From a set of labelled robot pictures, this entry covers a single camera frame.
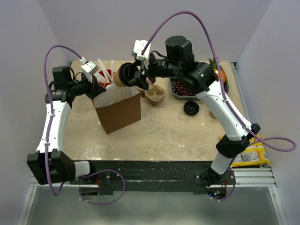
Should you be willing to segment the brown paper coffee cup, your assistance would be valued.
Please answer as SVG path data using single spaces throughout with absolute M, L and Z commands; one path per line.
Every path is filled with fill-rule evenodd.
M 118 69 L 113 75 L 113 83 L 118 87 L 127 87 L 127 84 L 121 78 L 120 70 Z

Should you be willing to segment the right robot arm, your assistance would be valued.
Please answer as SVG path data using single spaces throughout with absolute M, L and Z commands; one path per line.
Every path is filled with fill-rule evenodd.
M 223 93 L 224 85 L 208 63 L 197 62 L 193 54 L 192 43 L 184 36 L 172 36 L 165 42 L 167 56 L 156 59 L 150 51 L 150 42 L 136 40 L 132 50 L 134 65 L 129 70 L 129 84 L 144 90 L 149 87 L 149 79 L 155 82 L 157 77 L 177 78 L 181 85 L 191 91 L 213 113 L 225 131 L 225 135 L 216 144 L 217 155 L 208 171 L 201 175 L 207 186 L 220 184 L 225 172 L 235 156 L 243 152 L 250 139 L 260 131 L 258 124 L 245 119 L 239 110 L 229 106 L 232 101 Z

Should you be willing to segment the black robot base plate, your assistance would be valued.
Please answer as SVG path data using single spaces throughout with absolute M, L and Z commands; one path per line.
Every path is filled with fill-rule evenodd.
M 100 194 L 115 191 L 130 192 L 192 192 L 206 194 L 213 188 L 225 188 L 236 183 L 233 172 L 209 177 L 211 161 L 124 161 L 91 160 L 90 177 L 76 178 L 71 184 L 96 187 Z

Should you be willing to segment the black coffee cup lid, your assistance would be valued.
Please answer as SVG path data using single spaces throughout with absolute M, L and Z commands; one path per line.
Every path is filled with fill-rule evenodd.
M 136 65 L 130 62 L 122 64 L 118 71 L 118 77 L 122 85 L 133 87 L 136 85 L 135 74 L 139 69 Z

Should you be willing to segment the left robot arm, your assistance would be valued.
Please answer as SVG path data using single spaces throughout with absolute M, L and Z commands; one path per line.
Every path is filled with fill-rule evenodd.
M 64 153 L 63 143 L 68 116 L 77 96 L 86 95 L 93 100 L 106 91 L 98 84 L 99 68 L 93 62 L 81 66 L 81 79 L 77 80 L 71 67 L 60 66 L 52 69 L 53 81 L 50 93 L 45 95 L 46 120 L 41 141 L 34 154 L 27 156 L 27 165 L 40 185 L 73 181 L 77 177 L 92 184 L 97 172 L 90 168 L 88 161 L 75 162 Z

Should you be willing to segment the brown paper bag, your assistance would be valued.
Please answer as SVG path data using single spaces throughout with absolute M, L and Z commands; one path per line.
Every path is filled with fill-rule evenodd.
M 135 87 L 109 84 L 106 91 L 92 100 L 99 122 L 106 134 L 141 119 L 140 92 Z

